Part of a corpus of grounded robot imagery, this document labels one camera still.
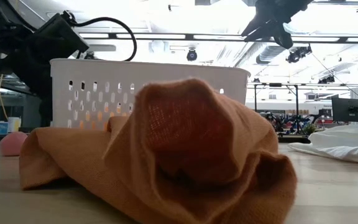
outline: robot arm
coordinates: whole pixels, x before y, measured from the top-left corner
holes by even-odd
[[[291,35],[285,31],[283,23],[291,22],[291,17],[308,8],[313,0],[258,0],[256,15],[241,36],[245,41],[273,37],[275,42],[289,49],[293,46]]]

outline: white towel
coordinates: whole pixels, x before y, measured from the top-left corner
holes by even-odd
[[[310,144],[291,143],[298,152],[358,162],[358,126],[338,126],[309,136]]]

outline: wooden table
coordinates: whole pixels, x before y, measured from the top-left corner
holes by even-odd
[[[358,224],[358,164],[289,150],[298,197],[289,224]],[[22,192],[17,157],[0,156],[0,223],[135,223],[78,186]]]

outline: laundry basket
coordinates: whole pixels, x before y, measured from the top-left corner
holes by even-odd
[[[112,116],[129,116],[135,94],[147,83],[190,77],[245,103],[249,72],[239,68],[162,63],[54,59],[53,126],[106,129]]]

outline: black monitor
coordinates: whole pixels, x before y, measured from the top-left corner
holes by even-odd
[[[358,99],[333,98],[334,121],[358,122]]]

